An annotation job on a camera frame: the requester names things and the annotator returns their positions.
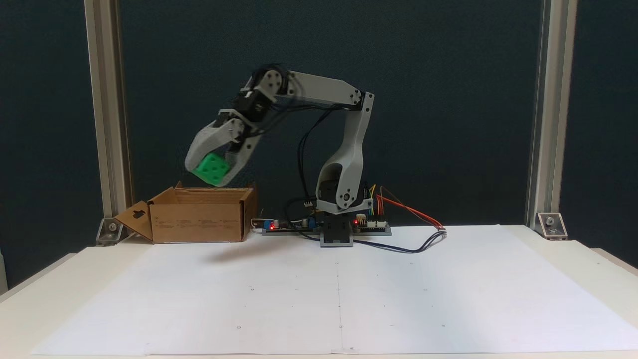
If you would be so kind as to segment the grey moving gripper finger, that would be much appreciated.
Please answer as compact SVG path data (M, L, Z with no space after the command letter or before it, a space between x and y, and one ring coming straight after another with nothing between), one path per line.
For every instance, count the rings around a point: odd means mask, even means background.
M223 153L222 159L228 166L220 187L237 187L247 184L252 173L251 159L262 136L245 139L241 144L231 143Z

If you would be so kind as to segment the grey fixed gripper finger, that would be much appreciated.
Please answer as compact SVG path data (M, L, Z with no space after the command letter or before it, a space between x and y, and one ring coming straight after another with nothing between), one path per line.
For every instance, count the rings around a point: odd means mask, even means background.
M193 173L206 155L221 148L218 138L216 121L213 121L196 134L185 157L185 168L189 172Z

